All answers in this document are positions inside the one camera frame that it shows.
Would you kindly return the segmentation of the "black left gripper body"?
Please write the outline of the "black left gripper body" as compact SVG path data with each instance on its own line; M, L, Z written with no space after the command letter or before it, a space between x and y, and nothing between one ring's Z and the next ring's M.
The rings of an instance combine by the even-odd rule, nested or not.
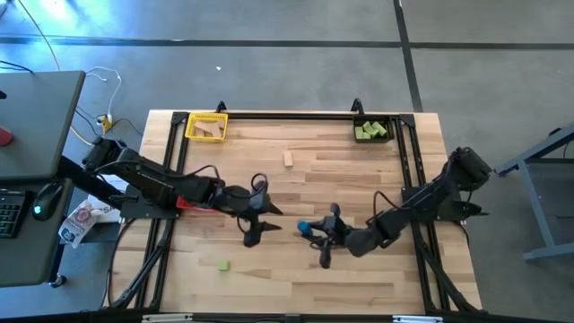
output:
M245 247L255 247L261 241L263 232L259 231L259 215L266 213L267 187L262 180L256 183L252 192L241 186L228 186L218 188L214 196L213 209L249 223L249 228L242 230Z

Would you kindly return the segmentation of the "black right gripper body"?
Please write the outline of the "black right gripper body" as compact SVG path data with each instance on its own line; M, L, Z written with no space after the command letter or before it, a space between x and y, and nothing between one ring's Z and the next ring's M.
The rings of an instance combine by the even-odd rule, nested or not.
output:
M319 264L324 269L329 269L331 266L331 250L332 248L341 248L345 246L346 237L353 231L353 227L346 224L340 216L341 209L339 204L332 203L330 205L330 215L324 218L330 219L332 221L332 227L329 229L312 229L316 231L321 231L323 234L330 237L330 241L327 243L311 243L313 249L320 251Z

